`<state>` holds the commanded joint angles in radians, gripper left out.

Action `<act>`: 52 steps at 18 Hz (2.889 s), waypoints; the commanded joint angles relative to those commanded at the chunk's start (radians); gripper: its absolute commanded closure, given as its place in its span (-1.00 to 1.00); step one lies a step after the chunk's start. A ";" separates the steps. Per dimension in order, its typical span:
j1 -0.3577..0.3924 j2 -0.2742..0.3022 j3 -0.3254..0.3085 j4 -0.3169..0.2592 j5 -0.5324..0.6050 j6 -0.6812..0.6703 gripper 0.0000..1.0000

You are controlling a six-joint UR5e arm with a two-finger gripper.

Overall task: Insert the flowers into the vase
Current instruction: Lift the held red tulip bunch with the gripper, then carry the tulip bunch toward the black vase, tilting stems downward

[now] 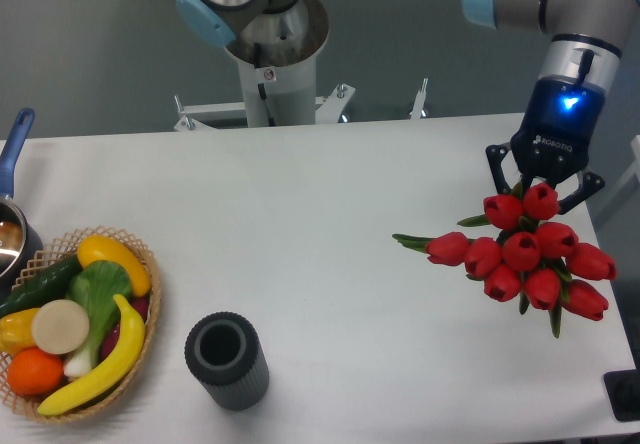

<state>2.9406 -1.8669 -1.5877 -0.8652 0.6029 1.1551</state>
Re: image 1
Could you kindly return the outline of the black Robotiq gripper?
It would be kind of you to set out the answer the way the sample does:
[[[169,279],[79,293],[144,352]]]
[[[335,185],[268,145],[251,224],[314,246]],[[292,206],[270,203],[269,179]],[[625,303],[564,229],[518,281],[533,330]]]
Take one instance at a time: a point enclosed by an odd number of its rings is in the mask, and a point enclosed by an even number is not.
[[[583,169],[604,102],[604,94],[597,90],[539,80],[510,144],[485,149],[496,193],[522,195],[522,177],[559,184],[577,173],[577,189],[559,201],[559,213],[567,214],[602,190],[604,178]]]

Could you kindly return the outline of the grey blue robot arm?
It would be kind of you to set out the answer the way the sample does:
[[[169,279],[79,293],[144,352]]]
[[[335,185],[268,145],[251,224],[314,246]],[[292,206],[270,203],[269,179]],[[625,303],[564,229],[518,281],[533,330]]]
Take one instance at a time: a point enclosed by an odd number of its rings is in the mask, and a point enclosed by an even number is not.
[[[537,29],[552,41],[521,126],[486,150],[496,189],[509,191],[502,162],[512,155],[529,186],[556,186],[572,176],[577,190],[559,203],[568,212],[598,192],[589,146],[620,64],[639,0],[461,0],[465,18],[498,29]],[[316,101],[316,58],[329,32],[319,0],[176,0],[184,23],[225,49],[241,79],[252,127],[336,121],[342,104]]]

